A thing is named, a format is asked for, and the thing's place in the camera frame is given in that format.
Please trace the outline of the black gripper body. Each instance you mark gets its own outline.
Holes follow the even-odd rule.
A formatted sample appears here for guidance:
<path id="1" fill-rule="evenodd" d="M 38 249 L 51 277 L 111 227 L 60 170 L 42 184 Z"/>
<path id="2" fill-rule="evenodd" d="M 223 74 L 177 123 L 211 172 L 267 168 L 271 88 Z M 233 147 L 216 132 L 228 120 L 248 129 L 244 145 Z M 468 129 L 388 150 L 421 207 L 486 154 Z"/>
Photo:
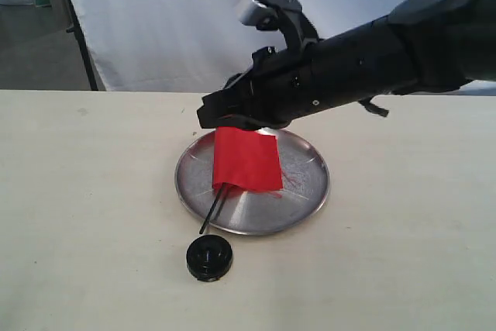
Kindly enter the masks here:
<path id="1" fill-rule="evenodd" d="M 329 66 L 322 45 L 308 45 L 298 57 L 268 47 L 252 55 L 247 71 L 234 74 L 223 89 L 247 88 L 250 118 L 260 128 L 284 128 L 292 121 L 329 109 Z"/>

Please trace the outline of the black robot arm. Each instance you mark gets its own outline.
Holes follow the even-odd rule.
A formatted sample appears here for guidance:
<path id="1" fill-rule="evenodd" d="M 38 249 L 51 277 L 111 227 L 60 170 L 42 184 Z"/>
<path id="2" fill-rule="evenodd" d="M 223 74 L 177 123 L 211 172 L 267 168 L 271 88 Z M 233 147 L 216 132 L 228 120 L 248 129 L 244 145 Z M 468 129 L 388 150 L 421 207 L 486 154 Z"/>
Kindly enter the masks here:
<path id="1" fill-rule="evenodd" d="M 495 79 L 495 0 L 405 0 L 389 14 L 323 39 L 298 0 L 241 0 L 240 21 L 278 31 L 252 65 L 206 95 L 204 129 L 282 129 L 350 103 L 385 117 L 378 95 L 457 91 Z"/>

